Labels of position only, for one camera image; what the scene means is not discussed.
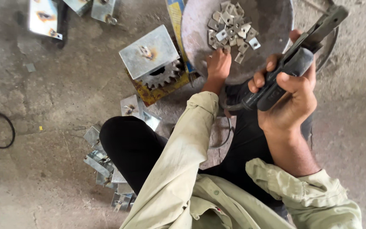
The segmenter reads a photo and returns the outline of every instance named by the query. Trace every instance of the metal bowl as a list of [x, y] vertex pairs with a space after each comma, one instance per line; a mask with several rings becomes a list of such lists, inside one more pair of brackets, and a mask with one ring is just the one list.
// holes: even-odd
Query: metal bowl
[[[207, 77], [205, 57], [213, 52], [208, 44], [207, 23], [215, 11], [221, 11], [225, 0], [189, 0], [183, 12], [181, 37], [187, 57], [200, 75]], [[291, 0], [238, 0], [245, 17], [252, 19], [252, 27], [261, 47], [248, 49], [241, 64], [234, 61], [238, 47], [231, 47], [232, 64], [227, 85], [237, 85], [250, 79], [265, 66], [266, 58], [273, 53], [282, 53], [289, 42], [293, 29], [293, 6]]]

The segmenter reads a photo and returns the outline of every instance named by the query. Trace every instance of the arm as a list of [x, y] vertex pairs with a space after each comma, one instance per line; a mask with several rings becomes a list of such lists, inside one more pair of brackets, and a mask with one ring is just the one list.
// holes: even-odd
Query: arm
[[[208, 62], [224, 64], [231, 60], [231, 55], [217, 52]], [[187, 102], [121, 229], [191, 228], [190, 197], [198, 167], [207, 160], [211, 126], [218, 110], [218, 96], [214, 92], [220, 91], [230, 65], [225, 73], [215, 70], [216, 67], [209, 66], [213, 75], [205, 89]]]
[[[300, 32], [292, 31], [293, 42]], [[267, 59], [267, 68], [249, 81], [250, 91], [264, 85], [264, 74], [273, 71], [277, 55]], [[299, 229], [362, 228], [361, 211], [349, 200], [338, 179], [320, 169], [302, 137], [300, 126], [317, 106], [313, 89], [316, 66], [302, 77], [284, 73], [277, 83], [287, 93], [268, 111], [258, 111], [258, 123], [265, 133], [275, 165], [254, 159], [246, 171], [252, 180], [275, 199], [282, 200]]]

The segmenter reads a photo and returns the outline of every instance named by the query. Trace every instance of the dirty floor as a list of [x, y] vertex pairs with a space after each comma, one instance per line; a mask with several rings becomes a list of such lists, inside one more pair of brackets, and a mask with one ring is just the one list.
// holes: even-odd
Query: dirty floor
[[[360, 205], [366, 228], [366, 0], [336, 3], [351, 16], [318, 74], [312, 148]], [[127, 213], [115, 213], [109, 206], [113, 192], [95, 185], [94, 170], [83, 162], [91, 149], [82, 136], [91, 125], [120, 115], [120, 100], [136, 92], [118, 51], [161, 24], [172, 32], [165, 1], [122, 1], [115, 27], [72, 12], [63, 50], [26, 30], [20, 15], [27, 5], [0, 0], [0, 111], [17, 130], [14, 145], [0, 150], [0, 228], [118, 228]], [[297, 28], [308, 29], [320, 17], [302, 0], [294, 8]], [[27, 71], [29, 63], [35, 72]], [[168, 137], [168, 127], [202, 83], [197, 79], [195, 88], [186, 85], [150, 107], [164, 118], [159, 133]], [[215, 126], [212, 144], [227, 133], [226, 120]], [[9, 138], [0, 120], [0, 144]], [[203, 166], [218, 164], [227, 148], [210, 150]]]

